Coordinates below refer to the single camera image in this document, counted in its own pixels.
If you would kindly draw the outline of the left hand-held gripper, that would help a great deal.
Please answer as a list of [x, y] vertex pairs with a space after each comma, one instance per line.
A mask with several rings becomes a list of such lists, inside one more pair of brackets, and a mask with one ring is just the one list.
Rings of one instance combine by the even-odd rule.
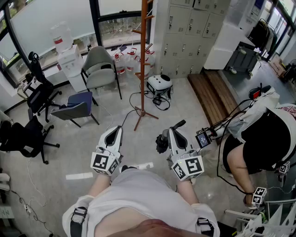
[[122, 135], [121, 126], [112, 127], [101, 135], [96, 151], [92, 153], [90, 168], [101, 175], [113, 175], [123, 158], [119, 152]]

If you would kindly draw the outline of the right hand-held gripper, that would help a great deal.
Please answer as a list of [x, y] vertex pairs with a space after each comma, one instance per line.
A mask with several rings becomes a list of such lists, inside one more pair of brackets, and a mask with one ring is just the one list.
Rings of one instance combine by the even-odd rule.
[[204, 172], [202, 157], [197, 150], [192, 149], [192, 142], [187, 134], [181, 129], [169, 128], [168, 143], [172, 153], [184, 152], [183, 154], [171, 155], [166, 159], [179, 180], [191, 180]]

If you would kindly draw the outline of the brown wooden coat rack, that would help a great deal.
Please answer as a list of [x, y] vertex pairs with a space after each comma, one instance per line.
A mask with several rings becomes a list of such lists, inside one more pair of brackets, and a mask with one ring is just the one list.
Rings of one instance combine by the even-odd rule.
[[145, 52], [148, 50], [153, 44], [149, 44], [146, 47], [146, 30], [147, 30], [147, 21], [154, 18], [155, 16], [151, 14], [152, 10], [148, 12], [148, 7], [153, 3], [154, 0], [142, 0], [142, 9], [141, 9], [141, 29], [133, 29], [133, 33], [137, 33], [141, 35], [141, 47], [140, 47], [140, 72], [136, 72], [135, 75], [140, 80], [140, 89], [141, 89], [141, 107], [135, 107], [136, 111], [140, 111], [138, 121], [135, 125], [134, 131], [137, 130], [138, 125], [141, 119], [145, 116], [150, 116], [155, 119], [159, 119], [158, 117], [148, 113], [144, 108], [144, 79], [145, 79], [145, 66], [150, 66], [150, 63], [145, 61]]

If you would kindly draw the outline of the person's right forearm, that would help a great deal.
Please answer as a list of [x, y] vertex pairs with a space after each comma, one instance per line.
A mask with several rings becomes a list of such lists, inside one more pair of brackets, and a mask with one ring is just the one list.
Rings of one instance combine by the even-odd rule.
[[181, 195], [181, 197], [189, 204], [198, 204], [199, 200], [194, 191], [192, 183], [190, 180], [186, 181], [178, 181], [177, 182], [177, 192]]

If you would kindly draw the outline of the person's left forearm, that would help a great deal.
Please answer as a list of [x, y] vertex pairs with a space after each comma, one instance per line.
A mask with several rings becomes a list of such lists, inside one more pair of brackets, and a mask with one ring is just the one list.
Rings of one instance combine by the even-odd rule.
[[87, 195], [93, 198], [97, 197], [100, 193], [102, 193], [104, 190], [106, 190], [110, 186], [110, 183], [111, 183], [110, 176], [98, 174], [94, 184], [92, 185]]

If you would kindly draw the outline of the white floor tape strip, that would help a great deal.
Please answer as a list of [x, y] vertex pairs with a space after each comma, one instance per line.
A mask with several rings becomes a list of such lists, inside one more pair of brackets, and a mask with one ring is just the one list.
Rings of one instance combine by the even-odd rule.
[[93, 178], [92, 172], [66, 175], [66, 180], [80, 180], [88, 178]]

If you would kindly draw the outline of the wooden step platform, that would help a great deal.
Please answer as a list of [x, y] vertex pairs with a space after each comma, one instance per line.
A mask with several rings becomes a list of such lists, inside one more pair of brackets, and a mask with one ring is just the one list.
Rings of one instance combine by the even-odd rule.
[[226, 83], [215, 70], [187, 76], [210, 125], [240, 111]]

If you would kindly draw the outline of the white round device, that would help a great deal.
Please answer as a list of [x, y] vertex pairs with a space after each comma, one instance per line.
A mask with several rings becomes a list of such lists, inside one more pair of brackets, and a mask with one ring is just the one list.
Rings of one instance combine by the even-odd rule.
[[151, 76], [146, 81], [146, 87], [154, 96], [169, 90], [172, 85], [170, 77], [164, 74]]

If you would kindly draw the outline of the person's white shirt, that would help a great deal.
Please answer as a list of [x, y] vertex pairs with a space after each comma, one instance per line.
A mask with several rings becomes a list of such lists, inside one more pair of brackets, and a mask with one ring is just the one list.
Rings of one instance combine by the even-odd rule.
[[133, 229], [149, 219], [195, 237], [220, 237], [208, 205], [189, 205], [163, 178], [139, 169], [120, 173], [95, 198], [79, 197], [64, 213], [62, 226], [67, 237], [138, 237]]

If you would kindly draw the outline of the white water dispenser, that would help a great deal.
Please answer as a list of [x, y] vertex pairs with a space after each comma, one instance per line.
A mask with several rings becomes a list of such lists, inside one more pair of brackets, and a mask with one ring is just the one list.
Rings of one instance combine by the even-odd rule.
[[76, 92], [86, 90], [85, 83], [81, 76], [81, 69], [84, 60], [76, 44], [58, 55], [58, 63]]

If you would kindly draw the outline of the black office chair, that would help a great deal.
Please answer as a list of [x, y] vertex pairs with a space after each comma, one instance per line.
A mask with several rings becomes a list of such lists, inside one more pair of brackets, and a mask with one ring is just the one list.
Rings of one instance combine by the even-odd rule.
[[60, 144], [45, 142], [45, 139], [54, 126], [44, 129], [31, 109], [28, 109], [29, 122], [26, 126], [20, 123], [11, 123], [6, 120], [0, 123], [0, 151], [19, 151], [26, 158], [34, 158], [41, 154], [44, 164], [49, 162], [44, 158], [43, 147], [51, 146], [59, 148]]
[[[25, 75], [28, 82], [27, 88], [32, 91], [32, 94], [27, 99], [27, 105], [32, 110], [33, 114], [40, 116], [40, 113], [45, 109], [45, 121], [48, 123], [48, 112], [50, 106], [60, 107], [60, 105], [53, 102], [53, 99], [62, 91], [54, 92], [54, 85], [48, 81], [42, 71], [39, 61], [39, 55], [33, 51], [29, 53], [28, 59], [30, 60], [31, 73]], [[32, 88], [30, 83], [36, 79], [40, 82], [36, 88]]]

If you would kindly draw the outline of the grey wheeled cart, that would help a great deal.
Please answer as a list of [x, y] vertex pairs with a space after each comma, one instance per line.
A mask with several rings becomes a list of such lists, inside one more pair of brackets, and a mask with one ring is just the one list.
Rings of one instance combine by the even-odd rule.
[[253, 69], [256, 63], [260, 60], [260, 53], [255, 50], [253, 45], [239, 42], [237, 48], [225, 66], [225, 70], [231, 72], [232, 74], [245, 72], [252, 76]]

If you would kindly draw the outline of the black framed window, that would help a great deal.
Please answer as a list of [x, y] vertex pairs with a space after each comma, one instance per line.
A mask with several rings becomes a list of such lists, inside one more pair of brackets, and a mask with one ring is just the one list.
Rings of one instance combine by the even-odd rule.
[[0, 75], [13, 93], [30, 72], [28, 55], [42, 69], [58, 63], [61, 40], [53, 29], [65, 22], [82, 54], [87, 46], [105, 47], [139, 41], [142, 0], [0, 0]]

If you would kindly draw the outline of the cardboard box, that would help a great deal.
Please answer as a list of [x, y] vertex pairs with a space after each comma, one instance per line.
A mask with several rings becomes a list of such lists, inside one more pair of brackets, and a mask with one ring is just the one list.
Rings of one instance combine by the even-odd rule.
[[285, 67], [282, 65], [282, 60], [278, 57], [274, 57], [269, 65], [273, 68], [278, 78], [282, 78], [286, 73]]

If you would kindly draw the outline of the blue wall poster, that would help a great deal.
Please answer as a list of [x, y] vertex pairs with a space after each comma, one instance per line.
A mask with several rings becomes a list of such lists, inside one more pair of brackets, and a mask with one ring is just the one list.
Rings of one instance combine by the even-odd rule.
[[253, 0], [251, 4], [250, 17], [258, 18], [264, 9], [266, 0]]

